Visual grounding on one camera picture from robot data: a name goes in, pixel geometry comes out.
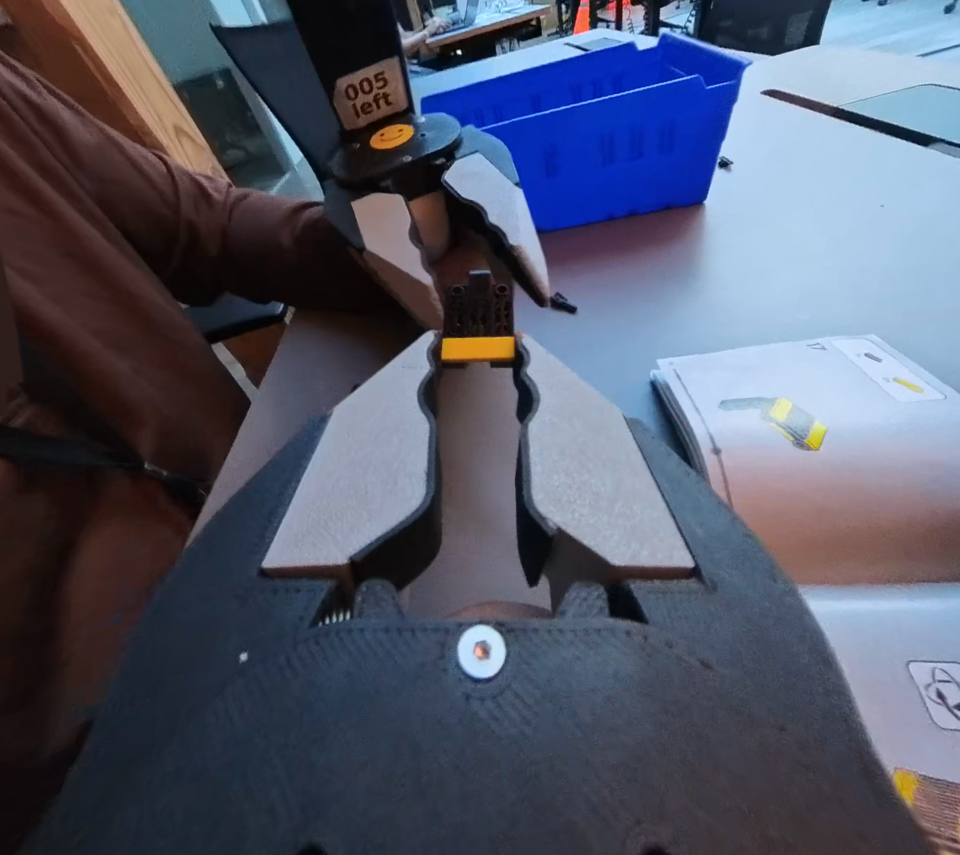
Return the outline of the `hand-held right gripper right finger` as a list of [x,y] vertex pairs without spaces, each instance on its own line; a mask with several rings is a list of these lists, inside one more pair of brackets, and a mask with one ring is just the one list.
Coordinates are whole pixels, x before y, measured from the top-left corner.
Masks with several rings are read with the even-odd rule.
[[516,339],[518,554],[528,585],[689,578],[695,560],[626,415]]

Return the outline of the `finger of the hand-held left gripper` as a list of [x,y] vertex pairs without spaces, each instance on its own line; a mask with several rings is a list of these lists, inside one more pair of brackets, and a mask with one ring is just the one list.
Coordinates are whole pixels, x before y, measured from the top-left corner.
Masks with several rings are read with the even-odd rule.
[[537,306],[548,307],[546,256],[522,188],[479,152],[455,160],[440,185],[451,227],[492,256]]
[[434,264],[450,249],[450,216],[436,190],[409,203],[373,192],[351,202],[366,269],[422,328],[444,327],[443,297]]

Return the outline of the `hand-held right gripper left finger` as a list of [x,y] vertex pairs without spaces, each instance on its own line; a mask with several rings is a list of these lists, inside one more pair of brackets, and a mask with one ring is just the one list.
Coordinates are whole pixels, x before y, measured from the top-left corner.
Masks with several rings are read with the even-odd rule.
[[405,589],[441,546],[439,334],[428,332],[336,405],[261,570]]

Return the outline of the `black and yellow lego piece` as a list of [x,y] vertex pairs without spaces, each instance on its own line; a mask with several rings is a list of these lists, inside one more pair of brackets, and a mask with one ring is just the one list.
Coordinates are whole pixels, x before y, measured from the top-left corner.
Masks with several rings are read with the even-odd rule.
[[517,357],[513,289],[488,269],[472,269],[443,295],[439,360],[445,367],[509,368]]

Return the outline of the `person's left forearm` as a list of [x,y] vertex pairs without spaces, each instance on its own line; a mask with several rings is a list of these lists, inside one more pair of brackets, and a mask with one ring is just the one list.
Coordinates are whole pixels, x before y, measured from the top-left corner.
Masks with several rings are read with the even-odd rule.
[[2,190],[96,232],[179,302],[223,295],[407,324],[321,202],[203,175],[121,135],[2,54]]

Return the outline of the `another person's forearm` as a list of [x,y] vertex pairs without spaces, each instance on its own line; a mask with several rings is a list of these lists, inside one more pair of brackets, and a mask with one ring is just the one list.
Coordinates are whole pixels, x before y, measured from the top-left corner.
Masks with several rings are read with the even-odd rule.
[[423,27],[416,31],[400,28],[399,33],[404,57],[407,59],[414,58],[431,38],[445,33],[451,28],[450,20],[437,16],[429,18]]

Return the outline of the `lego instruction booklet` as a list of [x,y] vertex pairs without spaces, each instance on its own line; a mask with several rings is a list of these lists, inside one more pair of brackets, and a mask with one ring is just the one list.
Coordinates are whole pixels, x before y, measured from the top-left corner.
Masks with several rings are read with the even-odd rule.
[[958,391],[877,335],[664,357],[651,382],[795,582],[958,583]]

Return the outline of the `blue plastic bin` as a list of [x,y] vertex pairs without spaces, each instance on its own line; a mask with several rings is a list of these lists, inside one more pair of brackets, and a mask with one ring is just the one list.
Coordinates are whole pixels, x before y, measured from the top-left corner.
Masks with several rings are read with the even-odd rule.
[[535,228],[705,201],[751,60],[667,33],[422,97],[510,151]]

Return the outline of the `small background desk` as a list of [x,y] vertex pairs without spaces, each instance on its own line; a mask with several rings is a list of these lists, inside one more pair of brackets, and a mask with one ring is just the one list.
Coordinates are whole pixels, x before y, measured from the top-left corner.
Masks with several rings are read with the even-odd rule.
[[450,64],[467,64],[495,57],[505,47],[507,52],[522,42],[543,36],[543,21],[551,12],[548,4],[527,4],[509,12],[477,17],[465,24],[428,39],[423,51],[428,58]]

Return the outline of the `black chair seat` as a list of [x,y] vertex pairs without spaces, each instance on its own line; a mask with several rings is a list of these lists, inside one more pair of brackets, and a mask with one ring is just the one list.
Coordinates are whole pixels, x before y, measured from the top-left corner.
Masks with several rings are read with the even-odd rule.
[[281,301],[260,303],[225,294],[210,305],[181,305],[181,309],[208,345],[220,345],[281,324],[289,306]]

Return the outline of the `person's torso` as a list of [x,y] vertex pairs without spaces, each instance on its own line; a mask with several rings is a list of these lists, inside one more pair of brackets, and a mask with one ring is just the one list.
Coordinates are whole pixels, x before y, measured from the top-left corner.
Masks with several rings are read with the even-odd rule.
[[63,782],[249,409],[138,257],[2,241],[2,853]]

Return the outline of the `white printed sheet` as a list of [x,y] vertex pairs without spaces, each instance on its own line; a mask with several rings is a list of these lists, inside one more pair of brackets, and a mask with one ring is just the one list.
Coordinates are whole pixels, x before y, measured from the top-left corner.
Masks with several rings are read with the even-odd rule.
[[874,750],[934,853],[959,851],[959,586],[803,586]]

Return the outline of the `wooden door frame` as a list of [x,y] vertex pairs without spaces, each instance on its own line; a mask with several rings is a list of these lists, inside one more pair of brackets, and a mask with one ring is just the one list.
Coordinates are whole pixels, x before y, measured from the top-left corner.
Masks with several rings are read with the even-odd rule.
[[226,172],[119,0],[1,0],[29,65],[138,144],[213,177]]

